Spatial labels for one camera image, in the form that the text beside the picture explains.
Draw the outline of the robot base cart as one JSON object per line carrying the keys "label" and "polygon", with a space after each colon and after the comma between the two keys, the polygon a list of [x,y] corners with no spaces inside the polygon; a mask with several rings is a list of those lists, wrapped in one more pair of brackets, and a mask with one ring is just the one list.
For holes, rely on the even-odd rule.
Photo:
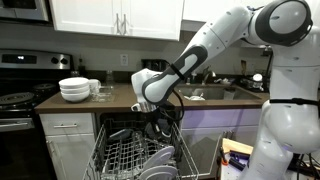
{"label": "robot base cart", "polygon": [[252,146],[223,138],[219,146],[219,180],[239,180],[252,151]]}

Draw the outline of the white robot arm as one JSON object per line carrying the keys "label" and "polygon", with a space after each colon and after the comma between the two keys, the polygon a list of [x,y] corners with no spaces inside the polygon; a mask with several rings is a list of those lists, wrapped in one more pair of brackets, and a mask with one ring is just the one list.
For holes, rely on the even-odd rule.
{"label": "white robot arm", "polygon": [[166,70],[144,68],[131,76],[132,108],[157,110],[180,81],[239,40],[273,51],[269,99],[239,180],[284,180],[295,154],[320,149],[319,28],[305,0],[272,0],[258,9],[234,5],[208,20]]}

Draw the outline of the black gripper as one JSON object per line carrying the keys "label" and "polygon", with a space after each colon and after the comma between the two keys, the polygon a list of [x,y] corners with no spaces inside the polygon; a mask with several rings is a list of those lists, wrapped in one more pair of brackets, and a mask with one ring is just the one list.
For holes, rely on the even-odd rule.
{"label": "black gripper", "polygon": [[154,140],[165,140],[171,137],[171,132],[161,125],[161,118],[158,113],[147,113],[145,115],[145,120],[147,122],[145,133],[149,138]]}

